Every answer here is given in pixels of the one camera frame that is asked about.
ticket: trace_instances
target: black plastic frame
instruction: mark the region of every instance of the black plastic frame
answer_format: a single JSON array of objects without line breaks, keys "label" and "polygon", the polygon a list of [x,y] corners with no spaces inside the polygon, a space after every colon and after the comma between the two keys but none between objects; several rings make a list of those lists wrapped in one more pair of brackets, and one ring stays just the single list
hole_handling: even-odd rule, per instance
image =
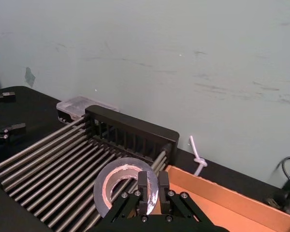
[{"label": "black plastic frame", "polygon": [[[95,139],[105,142],[116,149],[124,151],[132,157],[145,160],[149,164],[153,163],[159,153],[166,146],[171,145],[171,150],[167,152],[166,164],[174,164],[179,140],[178,132],[113,110],[109,110],[98,105],[88,107],[85,112],[91,122],[92,136]],[[111,140],[109,136],[111,127],[115,128],[115,137],[113,140]],[[119,144],[119,139],[117,136],[118,130],[121,130],[124,133],[123,144]],[[134,144],[133,148],[128,148],[128,134],[132,134]],[[154,144],[151,157],[149,157],[146,152],[136,152],[136,138],[141,138],[143,140],[143,151],[146,151],[147,144]]]}]

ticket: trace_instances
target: clear plastic box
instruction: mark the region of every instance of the clear plastic box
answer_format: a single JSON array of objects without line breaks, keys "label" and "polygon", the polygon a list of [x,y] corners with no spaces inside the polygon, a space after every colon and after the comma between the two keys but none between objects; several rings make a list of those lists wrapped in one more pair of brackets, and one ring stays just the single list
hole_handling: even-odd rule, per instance
[{"label": "clear plastic box", "polygon": [[64,123],[78,120],[85,114],[85,109],[91,105],[99,105],[119,112],[118,107],[83,96],[77,96],[67,101],[61,101],[57,104],[56,108],[58,110],[58,118]]}]

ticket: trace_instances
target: black cable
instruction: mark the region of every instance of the black cable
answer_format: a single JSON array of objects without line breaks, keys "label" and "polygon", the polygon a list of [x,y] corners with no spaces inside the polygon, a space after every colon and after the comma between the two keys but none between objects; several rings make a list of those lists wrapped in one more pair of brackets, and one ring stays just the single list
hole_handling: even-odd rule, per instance
[{"label": "black cable", "polygon": [[281,162],[281,167],[282,167],[282,171],[284,172],[285,176],[286,176],[286,177],[288,178],[288,180],[290,181],[290,176],[289,176],[289,174],[287,173],[287,171],[286,171],[286,167],[285,167],[285,163],[286,163],[287,160],[290,160],[290,156],[285,157],[285,158],[282,160],[282,162]]}]

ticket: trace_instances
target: black bracket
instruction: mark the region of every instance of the black bracket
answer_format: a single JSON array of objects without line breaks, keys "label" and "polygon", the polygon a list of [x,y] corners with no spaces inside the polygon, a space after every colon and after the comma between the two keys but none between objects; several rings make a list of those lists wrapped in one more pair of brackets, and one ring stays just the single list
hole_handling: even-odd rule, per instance
[{"label": "black bracket", "polygon": [[26,133],[26,124],[19,123],[0,130],[0,144],[9,142],[12,135],[21,135]]},{"label": "black bracket", "polygon": [[169,214],[171,212],[170,201],[166,196],[170,190],[169,175],[166,171],[159,172],[158,177],[160,209],[162,214]]},{"label": "black bracket", "polygon": [[16,95],[14,92],[4,92],[0,94],[0,102],[15,102]]},{"label": "black bracket", "polygon": [[147,172],[141,171],[138,173],[137,179],[138,190],[141,193],[142,200],[139,204],[140,214],[146,214],[148,206],[148,196],[147,196]]}]

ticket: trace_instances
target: metal rack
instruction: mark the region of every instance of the metal rack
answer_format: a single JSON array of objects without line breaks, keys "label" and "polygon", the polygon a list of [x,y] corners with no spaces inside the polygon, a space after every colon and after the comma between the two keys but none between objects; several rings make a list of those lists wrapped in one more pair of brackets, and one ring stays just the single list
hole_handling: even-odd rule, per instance
[{"label": "metal rack", "polygon": [[[91,106],[84,118],[0,163],[0,187],[52,231],[86,231],[100,219],[93,201],[99,171],[115,159],[136,157],[158,173],[172,162],[178,138],[175,131]],[[135,188],[135,181],[121,182],[112,201]]]}]

